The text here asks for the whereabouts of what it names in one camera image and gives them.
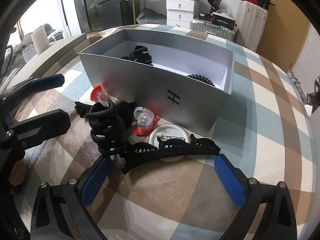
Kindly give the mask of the black curved hair claw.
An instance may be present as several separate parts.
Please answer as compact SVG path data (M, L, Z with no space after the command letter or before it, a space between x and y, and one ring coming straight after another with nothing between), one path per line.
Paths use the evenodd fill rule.
M107 106L100 102L93 105L75 102L75 110L87 119L91 138L105 157L118 155L127 148L124 132L132 126L135 108L134 102L115 103L111 99L107 100Z

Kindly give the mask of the long black hair clip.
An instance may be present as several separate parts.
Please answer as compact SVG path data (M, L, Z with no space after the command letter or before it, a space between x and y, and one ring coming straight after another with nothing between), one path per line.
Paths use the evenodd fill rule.
M221 148L209 138L196 138L190 135L190 142L182 139L158 140L158 147L146 142L129 145L119 156L125 159L122 174L145 163L184 155L219 155Z

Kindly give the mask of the white round pin badge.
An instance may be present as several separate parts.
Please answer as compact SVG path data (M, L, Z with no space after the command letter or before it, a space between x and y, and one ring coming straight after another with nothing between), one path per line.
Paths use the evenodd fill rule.
M190 142L187 132L174 124L162 124L157 126L149 135L148 143L157 147L159 146L158 139L166 141L169 139L181 139L185 142Z

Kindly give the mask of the grey bedside bench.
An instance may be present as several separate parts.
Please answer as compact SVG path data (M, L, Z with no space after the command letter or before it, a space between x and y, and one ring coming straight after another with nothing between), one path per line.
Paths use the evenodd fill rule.
M7 90L30 77L40 78L54 74L87 46L89 46L89 40L86 34L51 43L48 49L35 55L18 72L15 72L14 76L4 83L4 89Z

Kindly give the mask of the white cylinder humidifier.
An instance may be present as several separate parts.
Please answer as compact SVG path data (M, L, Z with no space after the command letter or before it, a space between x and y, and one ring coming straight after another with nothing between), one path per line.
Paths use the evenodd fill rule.
M41 54L50 46L44 26L39 27L31 34L31 40L37 54Z

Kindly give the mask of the black refrigerator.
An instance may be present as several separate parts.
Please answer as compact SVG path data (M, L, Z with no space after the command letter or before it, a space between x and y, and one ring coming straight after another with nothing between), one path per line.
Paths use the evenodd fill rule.
M91 33L123 24L121 0L74 0L82 33Z

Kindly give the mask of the black hair claw in box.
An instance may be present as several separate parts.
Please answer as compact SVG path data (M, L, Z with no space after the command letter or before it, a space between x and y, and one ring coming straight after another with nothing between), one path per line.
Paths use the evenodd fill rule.
M124 56L121 59L152 65L152 56L146 46L136 46L129 56Z

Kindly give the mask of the clear cup red base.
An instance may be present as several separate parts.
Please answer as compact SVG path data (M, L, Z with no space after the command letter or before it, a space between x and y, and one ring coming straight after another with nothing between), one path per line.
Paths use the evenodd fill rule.
M138 136L150 135L156 126L159 116L154 115L152 111L144 107L136 107L134 117L137 120L137 126L134 132Z

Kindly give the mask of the silver grey cardboard box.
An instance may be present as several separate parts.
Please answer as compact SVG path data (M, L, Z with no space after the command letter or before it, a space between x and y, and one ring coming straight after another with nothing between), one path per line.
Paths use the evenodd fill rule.
M136 46L148 48L151 66L121 59ZM202 136L232 93L235 53L188 35L121 29L79 56L93 86Z

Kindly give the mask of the white drawer cabinet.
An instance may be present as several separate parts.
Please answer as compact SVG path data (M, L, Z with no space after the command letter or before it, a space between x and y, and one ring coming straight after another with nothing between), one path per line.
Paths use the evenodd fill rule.
M167 0L167 25L189 29L191 21L200 13L198 0Z

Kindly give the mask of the silver suitcase lying flat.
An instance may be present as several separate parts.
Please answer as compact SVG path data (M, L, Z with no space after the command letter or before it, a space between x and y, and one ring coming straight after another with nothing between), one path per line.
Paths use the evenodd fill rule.
M201 20L199 18L194 18L190 23L191 30L200 31L205 34L214 35L225 40L234 42L235 31L229 30L226 27L220 25L214 25L209 21Z

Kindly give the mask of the black box on suitcase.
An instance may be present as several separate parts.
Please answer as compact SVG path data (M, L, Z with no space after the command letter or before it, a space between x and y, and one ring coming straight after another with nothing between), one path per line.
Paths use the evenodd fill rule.
M216 12L211 13L210 21L213 25L219 25L229 30L233 30L235 26L234 18L231 18L229 16L224 16Z

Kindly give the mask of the wooden door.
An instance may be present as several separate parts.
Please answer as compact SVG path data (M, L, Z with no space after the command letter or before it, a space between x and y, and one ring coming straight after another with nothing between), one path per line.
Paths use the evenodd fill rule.
M300 55L309 27L310 21L291 0L270 0L257 53L288 72Z

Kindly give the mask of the white upright suitcase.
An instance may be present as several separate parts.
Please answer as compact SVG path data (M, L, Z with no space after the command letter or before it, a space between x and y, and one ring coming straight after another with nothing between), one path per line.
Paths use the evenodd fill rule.
M237 25L235 43L256 52L265 29L267 17L267 10L248 1L242 1L235 21Z

